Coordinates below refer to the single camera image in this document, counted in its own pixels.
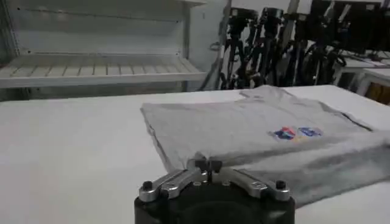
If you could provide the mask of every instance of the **white table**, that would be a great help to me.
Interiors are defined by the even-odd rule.
[[[371,83],[390,86],[390,69],[364,69],[357,94],[365,96]]]
[[[351,81],[351,83],[353,83],[356,80],[356,76],[359,76],[360,74],[362,74],[362,70],[364,68],[375,68],[378,66],[387,66],[385,64],[377,63],[377,62],[370,61],[370,60],[360,61],[360,60],[356,60],[356,59],[352,59],[352,58],[346,58],[346,63],[347,63],[347,65],[345,67],[339,66],[336,69],[335,81],[333,82],[333,84],[335,86],[339,86],[339,83],[340,83],[340,80],[341,80],[343,73],[349,72],[349,73],[358,74],[358,75],[355,75],[353,77],[353,80]]]
[[[288,88],[374,127],[390,108],[335,86]],[[0,223],[131,224],[145,180],[166,172],[142,103],[226,102],[237,91],[0,103]],[[388,184],[349,192],[297,211],[296,223],[388,223]]]

